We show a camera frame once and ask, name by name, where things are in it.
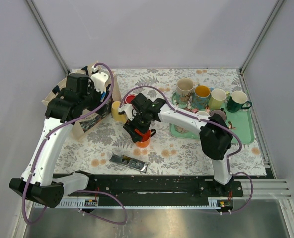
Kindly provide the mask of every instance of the cardboard box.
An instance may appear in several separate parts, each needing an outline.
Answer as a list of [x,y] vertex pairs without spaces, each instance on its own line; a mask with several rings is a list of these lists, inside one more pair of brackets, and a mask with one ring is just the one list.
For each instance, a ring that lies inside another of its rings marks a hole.
[[[92,66],[95,65],[95,63],[88,65],[88,73],[91,76],[92,75]],[[79,70],[75,73],[82,73],[82,74],[86,74],[86,72],[84,70]],[[119,91],[119,87],[118,87],[118,83],[117,83],[117,77],[116,75],[114,75],[114,89],[112,92],[112,97],[108,102],[108,107],[106,107],[106,111],[103,115],[99,115],[97,113],[93,113],[92,115],[79,120],[75,123],[75,125],[72,128],[72,134],[73,137],[76,140],[81,140],[83,139],[86,135],[88,135],[91,131],[93,131],[93,129],[99,125],[99,123],[111,112],[111,107],[112,107],[112,103],[115,101],[120,101],[121,100],[121,93]],[[64,88],[66,86],[66,82],[67,82],[67,78],[64,78],[62,81],[60,81],[57,85],[59,87],[59,89],[61,90],[62,88]],[[48,96],[42,100],[42,103],[47,107],[48,103],[55,98],[55,94],[51,91]],[[84,110],[82,115],[85,115],[87,113],[89,113],[89,110]]]

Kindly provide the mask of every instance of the wire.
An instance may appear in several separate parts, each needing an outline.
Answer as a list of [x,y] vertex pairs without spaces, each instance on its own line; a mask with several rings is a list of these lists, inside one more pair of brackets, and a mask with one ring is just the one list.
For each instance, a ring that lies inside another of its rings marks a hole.
[[[62,125],[59,125],[59,126],[55,127],[53,130],[51,130],[51,131],[45,136],[46,138],[41,142],[41,144],[40,144],[40,146],[39,146],[39,148],[38,148],[38,151],[37,151],[37,153],[36,153],[36,156],[34,157],[34,160],[33,160],[32,166],[31,166],[31,170],[30,170],[31,174],[28,176],[28,179],[27,179],[26,185],[25,185],[24,190],[23,190],[22,200],[21,200],[22,216],[23,216],[24,221],[25,221],[28,225],[32,225],[32,224],[38,222],[38,221],[40,220],[40,218],[43,216],[44,211],[47,209],[47,207],[44,206],[44,208],[43,208],[41,214],[39,215],[39,217],[38,217],[35,221],[32,222],[32,221],[30,221],[30,220],[28,219],[28,217],[27,217],[25,200],[26,200],[26,195],[27,195],[28,187],[29,187],[29,185],[30,185],[30,182],[31,182],[31,179],[32,179],[32,175],[33,175],[33,173],[34,173],[34,170],[35,170],[36,164],[37,164],[37,162],[38,162],[39,156],[40,156],[40,154],[41,154],[41,152],[42,152],[42,149],[43,149],[45,143],[50,139],[50,135],[52,135],[54,132],[56,132],[57,130],[61,129],[62,127],[67,126],[67,125],[69,125],[69,124],[72,124],[72,123],[74,123],[74,122],[76,122],[76,121],[78,121],[78,120],[84,119],[85,117],[88,117],[88,116],[92,115],[93,113],[95,113],[96,111],[100,110],[100,109],[101,109],[101,108],[102,108],[102,107],[108,102],[108,100],[109,100],[109,99],[111,98],[111,96],[112,96],[113,89],[114,89],[114,75],[113,75],[113,72],[112,72],[111,69],[110,69],[106,64],[104,64],[104,63],[96,63],[94,67],[97,67],[97,66],[99,66],[99,65],[105,67],[105,68],[108,70],[109,74],[111,75],[111,81],[112,81],[112,83],[111,83],[111,87],[110,87],[110,93],[108,94],[108,96],[106,97],[106,99],[101,103],[101,105],[99,105],[99,106],[98,106],[97,108],[95,108],[93,111],[91,111],[91,112],[89,112],[89,113],[87,113],[87,114],[85,114],[85,115],[83,115],[83,116],[80,116],[80,117],[78,117],[78,118],[76,118],[76,119],[73,119],[73,120],[70,120],[70,121],[68,121],[68,122],[65,122],[65,123],[63,123]],[[113,198],[114,200],[116,200],[118,203],[120,203],[115,197],[112,196],[112,198]]]
[[[197,117],[197,116],[192,116],[192,115],[190,115],[190,114],[188,114],[188,113],[185,113],[185,112],[183,112],[183,111],[176,110],[176,109],[170,104],[170,102],[168,101],[168,99],[166,98],[166,96],[165,96],[165,94],[164,94],[163,92],[161,92],[161,91],[160,91],[159,89],[157,89],[156,87],[149,86],[149,85],[138,86],[138,87],[133,88],[133,89],[131,89],[130,91],[128,91],[128,92],[125,94],[125,96],[122,98],[121,103],[120,103],[120,107],[122,106],[122,103],[124,102],[125,98],[126,98],[126,97],[127,97],[132,91],[134,91],[134,90],[136,90],[136,89],[139,89],[139,88],[152,88],[152,89],[156,90],[158,93],[160,93],[160,94],[162,95],[162,97],[164,98],[164,100],[166,101],[166,103],[168,104],[168,106],[169,106],[172,110],[174,110],[175,112],[178,112],[178,113],[180,113],[180,114],[182,114],[182,115],[185,115],[185,116],[187,116],[187,117],[190,117],[190,118],[193,118],[193,119],[198,120],[198,117]],[[233,135],[233,136],[236,138],[236,140],[238,141],[238,144],[239,144],[239,148],[238,148],[238,150],[236,150],[236,151],[234,151],[234,152],[232,152],[232,153],[230,153],[230,154],[228,154],[228,155],[226,156],[227,170],[228,170],[228,172],[229,172],[230,174],[232,174],[232,173],[231,173],[231,165],[230,165],[230,159],[229,159],[229,158],[230,158],[230,156],[235,155],[235,154],[239,153],[239,152],[242,150],[242,142],[241,142],[240,138],[239,138],[239,137],[238,137],[233,131],[231,131],[229,128],[224,127],[224,126],[222,126],[222,125],[220,125],[220,124],[218,124],[218,123],[215,123],[215,122],[210,121],[210,120],[205,120],[205,119],[200,119],[200,121],[203,121],[203,122],[206,122],[206,123],[209,123],[209,124],[215,125],[215,126],[221,128],[221,129],[225,130],[226,132],[228,132],[228,133],[230,133],[231,135]],[[232,212],[232,213],[237,213],[237,212],[242,211],[242,210],[243,210],[243,209],[244,209],[244,208],[245,208],[245,207],[251,202],[251,200],[252,200],[252,196],[253,196],[253,181],[252,181],[250,175],[248,175],[246,172],[236,172],[236,173],[233,174],[233,175],[235,176],[235,175],[237,175],[237,174],[244,174],[244,175],[246,175],[246,176],[248,177],[248,179],[250,180],[250,184],[251,184],[251,193],[250,193],[249,199],[247,200],[247,203],[246,203],[242,208],[240,208],[240,209],[238,209],[238,210],[236,210],[236,211],[234,211],[234,212]]]
[[126,222],[127,222],[127,218],[128,218],[128,215],[127,215],[127,211],[126,211],[126,208],[124,207],[124,205],[116,198],[114,197],[113,195],[109,194],[109,193],[106,193],[106,192],[99,192],[99,191],[87,191],[87,190],[79,190],[79,191],[76,191],[76,192],[84,192],[84,193],[98,193],[98,194],[103,194],[103,195],[106,195],[106,196],[109,196],[111,198],[113,198],[123,209],[124,211],[124,214],[125,214],[125,218],[122,222],[114,222],[114,221],[111,221],[111,220],[108,220],[106,218],[103,218],[103,217],[99,217],[99,216],[96,216],[94,214],[90,214],[90,213],[85,213],[89,216],[92,216],[92,217],[95,217],[95,218],[98,218],[102,221],[105,221],[105,222],[109,222],[109,223],[112,223],[112,224],[115,224],[115,225],[125,225]]

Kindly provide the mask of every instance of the white wall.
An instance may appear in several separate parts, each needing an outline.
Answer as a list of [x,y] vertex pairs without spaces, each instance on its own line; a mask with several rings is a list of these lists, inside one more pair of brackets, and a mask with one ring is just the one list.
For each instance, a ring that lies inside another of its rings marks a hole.
[[30,161],[43,126],[41,100],[64,77],[23,0],[0,0],[0,238],[19,196],[8,187]]
[[276,172],[294,201],[294,0],[284,4],[244,75]]
[[34,0],[70,68],[241,67],[276,0]]

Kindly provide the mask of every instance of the floral pattern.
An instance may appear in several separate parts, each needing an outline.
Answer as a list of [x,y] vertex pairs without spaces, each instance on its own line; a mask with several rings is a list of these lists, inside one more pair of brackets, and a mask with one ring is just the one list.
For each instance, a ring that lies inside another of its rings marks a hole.
[[[167,98],[176,90],[180,78],[190,78],[207,87],[225,91],[242,90],[235,69],[115,69],[122,96],[130,89],[152,85],[159,88]],[[150,99],[161,97],[150,88],[143,92]],[[173,137],[169,124],[153,122],[151,128],[157,134],[146,148],[138,148],[123,129],[108,115],[101,124],[82,141],[68,137],[56,163],[55,173],[71,173],[84,170],[94,174],[139,174],[141,172],[109,161],[112,153],[123,154],[149,163],[146,174],[164,175],[212,175],[211,160],[204,155],[200,142],[193,139]],[[237,150],[233,144],[230,152]],[[243,145],[242,151],[230,158],[232,172],[244,171],[250,175],[265,175],[265,167],[258,142]]]

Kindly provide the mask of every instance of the tray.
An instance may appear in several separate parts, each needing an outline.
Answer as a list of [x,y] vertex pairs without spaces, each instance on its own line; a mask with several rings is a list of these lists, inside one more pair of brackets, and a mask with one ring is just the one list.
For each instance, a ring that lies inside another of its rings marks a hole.
[[[171,102],[174,102],[174,98],[176,96],[176,93],[172,95]],[[185,108],[186,105],[178,105],[180,108]],[[236,127],[236,129],[232,129],[232,131],[240,138],[241,142],[243,144],[250,144],[254,141],[254,130],[253,130],[253,124],[252,124],[252,117],[250,110],[240,110],[236,113],[230,113],[226,109],[226,104],[224,103],[222,106],[225,109],[227,120],[231,121],[233,126]],[[189,138],[189,139],[199,139],[199,135],[195,135],[192,132],[187,133],[180,133],[176,131],[173,124],[169,125],[169,131],[172,134],[172,136],[179,137],[179,138]],[[238,143],[236,138],[233,138],[232,143]]]

